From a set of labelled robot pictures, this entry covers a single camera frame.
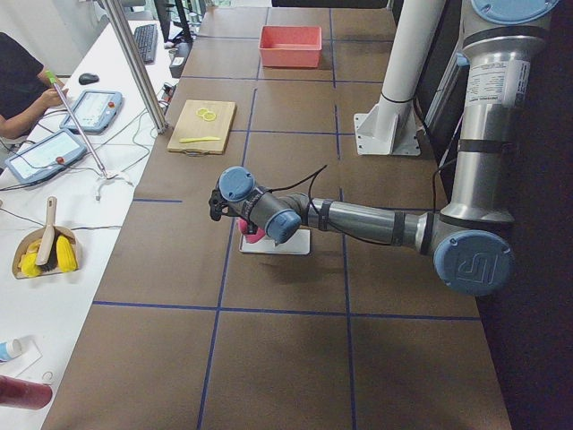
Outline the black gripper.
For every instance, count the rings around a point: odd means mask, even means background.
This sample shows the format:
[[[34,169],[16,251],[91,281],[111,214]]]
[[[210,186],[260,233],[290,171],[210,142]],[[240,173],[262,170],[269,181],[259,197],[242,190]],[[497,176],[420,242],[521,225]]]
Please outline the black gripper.
[[[210,218],[214,221],[220,221],[222,217],[233,216],[233,210],[229,208],[228,201],[223,197],[218,188],[215,188],[211,192],[209,206]]]

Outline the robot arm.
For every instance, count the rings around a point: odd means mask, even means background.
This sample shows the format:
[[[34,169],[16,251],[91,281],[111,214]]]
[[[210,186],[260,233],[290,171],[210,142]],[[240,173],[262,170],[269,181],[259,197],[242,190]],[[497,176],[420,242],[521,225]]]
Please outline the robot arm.
[[[508,243],[507,170],[513,131],[533,57],[549,36],[553,1],[465,1],[456,62],[467,68],[459,132],[438,168],[451,179],[448,203],[422,215],[389,211],[260,185],[243,167],[226,169],[209,200],[210,217],[240,219],[244,235],[283,244],[299,228],[332,231],[429,255],[443,283],[474,297],[504,287],[515,268]]]

